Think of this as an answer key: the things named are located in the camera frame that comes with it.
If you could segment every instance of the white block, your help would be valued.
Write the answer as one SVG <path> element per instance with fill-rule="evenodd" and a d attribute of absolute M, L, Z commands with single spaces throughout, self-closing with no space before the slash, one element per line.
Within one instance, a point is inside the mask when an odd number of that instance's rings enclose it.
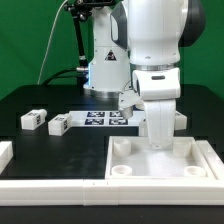
<path fill-rule="evenodd" d="M 187 117 L 176 111 L 175 113 L 175 130 L 184 130 L 187 128 Z"/>
<path fill-rule="evenodd" d="M 13 157 L 12 142 L 0 142 L 0 174 Z"/>
<path fill-rule="evenodd" d="M 106 180 L 84 180 L 84 205 L 118 205 L 118 188 Z"/>
<path fill-rule="evenodd" d="M 59 114 L 48 123 L 49 135 L 62 136 L 70 127 L 72 116 L 70 114 Z"/>
<path fill-rule="evenodd" d="M 21 117 L 22 129 L 35 130 L 41 124 L 45 122 L 45 117 L 47 116 L 47 111 L 41 110 L 31 110 L 29 113 Z"/>

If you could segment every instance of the white platform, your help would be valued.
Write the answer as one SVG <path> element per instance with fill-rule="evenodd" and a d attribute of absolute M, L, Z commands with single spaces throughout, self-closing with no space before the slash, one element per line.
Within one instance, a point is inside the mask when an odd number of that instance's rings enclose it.
<path fill-rule="evenodd" d="M 117 159 L 117 138 L 110 139 L 106 179 L 0 181 L 0 205 L 224 205 L 224 165 L 207 141 L 190 138 L 190 154 L 178 154 L 174 161 L 171 151 L 150 152 L 146 138 L 139 137 L 130 137 L 129 158 Z M 112 166 L 125 163 L 133 175 L 114 178 Z M 183 170 L 189 165 L 200 166 L 206 175 L 186 177 Z"/>

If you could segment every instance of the black table surface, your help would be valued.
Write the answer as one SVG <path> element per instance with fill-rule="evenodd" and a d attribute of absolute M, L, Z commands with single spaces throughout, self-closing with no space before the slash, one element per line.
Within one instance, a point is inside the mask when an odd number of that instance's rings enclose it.
<path fill-rule="evenodd" d="M 47 122 L 74 111 L 117 110 L 117 99 L 84 96 L 76 86 L 23 86 L 0 101 L 0 141 L 13 142 L 14 157 L 0 175 L 10 179 L 103 179 L 109 136 L 137 136 L 137 127 L 71 128 L 49 136 Z M 20 117 L 46 109 L 45 124 L 21 129 Z M 177 110 L 187 130 L 175 136 L 208 140 L 224 161 L 224 101 L 208 88 L 182 86 Z M 223 206 L 1 207 L 0 223 L 223 223 Z"/>

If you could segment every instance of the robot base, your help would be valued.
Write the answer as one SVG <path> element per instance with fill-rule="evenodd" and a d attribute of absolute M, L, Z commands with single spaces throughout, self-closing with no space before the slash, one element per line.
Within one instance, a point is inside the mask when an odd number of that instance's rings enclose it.
<path fill-rule="evenodd" d="M 99 98 L 115 98 L 117 99 L 119 97 L 120 92 L 106 92 L 106 91 L 97 91 L 89 87 L 88 85 L 84 85 L 84 94 L 89 95 L 89 96 L 94 96 L 94 97 L 99 97 Z"/>

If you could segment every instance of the white wooden block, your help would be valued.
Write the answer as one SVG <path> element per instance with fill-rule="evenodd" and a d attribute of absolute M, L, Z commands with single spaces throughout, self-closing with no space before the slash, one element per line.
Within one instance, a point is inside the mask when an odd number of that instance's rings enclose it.
<path fill-rule="evenodd" d="M 12 142 L 0 142 L 0 174 L 13 157 Z"/>

